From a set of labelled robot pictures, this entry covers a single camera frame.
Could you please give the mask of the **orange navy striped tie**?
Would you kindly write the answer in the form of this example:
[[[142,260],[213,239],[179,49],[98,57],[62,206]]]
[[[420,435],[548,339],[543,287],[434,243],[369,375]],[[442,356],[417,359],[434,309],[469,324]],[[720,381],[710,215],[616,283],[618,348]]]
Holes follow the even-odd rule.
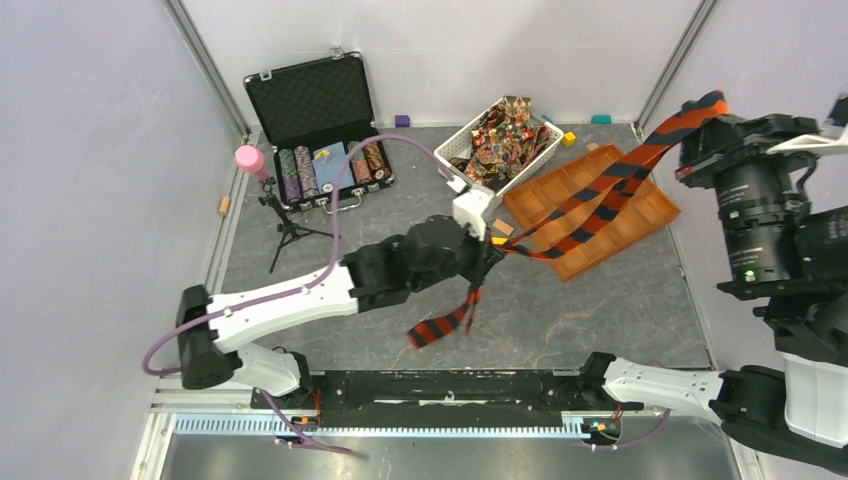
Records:
[[[551,261],[574,252],[579,246],[592,240],[605,226],[621,213],[637,190],[647,180],[663,156],[674,146],[697,132],[709,121],[729,113],[724,92],[711,91],[698,100],[681,105],[680,110],[661,123],[644,142],[608,166],[588,186],[570,195],[542,221],[521,234],[494,247],[493,259],[485,253],[472,270],[466,300],[448,314],[418,322],[406,332],[407,338],[417,349],[433,344],[456,331],[466,322],[465,331],[473,324],[475,311],[482,295],[484,279],[491,266],[506,254],[517,254],[535,260]],[[595,199],[600,203],[588,218],[546,250],[534,251],[521,242],[542,227],[566,216],[577,207]]]

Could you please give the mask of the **white plastic basket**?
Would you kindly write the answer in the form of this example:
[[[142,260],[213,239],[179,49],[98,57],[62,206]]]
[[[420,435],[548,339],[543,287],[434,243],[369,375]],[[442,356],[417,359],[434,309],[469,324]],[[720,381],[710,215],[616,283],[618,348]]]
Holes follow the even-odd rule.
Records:
[[[564,132],[534,114],[529,97],[506,95],[434,151],[448,179],[480,187],[499,205],[552,159]]]

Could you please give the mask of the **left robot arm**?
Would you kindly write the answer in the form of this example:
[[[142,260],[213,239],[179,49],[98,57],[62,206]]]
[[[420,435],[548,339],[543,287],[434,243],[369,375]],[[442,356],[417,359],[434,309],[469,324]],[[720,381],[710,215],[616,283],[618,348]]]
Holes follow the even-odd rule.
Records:
[[[503,257],[489,232],[476,237],[454,219],[435,215],[403,235],[344,255],[328,275],[316,271],[233,294],[190,287],[177,319],[181,384],[204,390],[235,381],[302,407],[314,394],[304,355],[266,349],[258,339],[315,320],[400,305],[456,276],[468,280],[469,292],[459,307],[408,331],[410,343],[423,348],[470,327],[485,276]]]

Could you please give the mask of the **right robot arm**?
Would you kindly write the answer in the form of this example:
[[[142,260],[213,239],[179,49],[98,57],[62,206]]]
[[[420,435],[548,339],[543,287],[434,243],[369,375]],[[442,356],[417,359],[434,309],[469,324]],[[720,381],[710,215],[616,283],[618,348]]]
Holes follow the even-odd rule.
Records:
[[[591,408],[638,403],[697,416],[752,449],[847,471],[847,211],[811,213],[802,182],[823,155],[813,119],[676,115],[646,140],[679,146],[679,181],[716,193],[731,279],[720,289],[762,299],[782,370],[686,373],[595,352],[577,382]]]

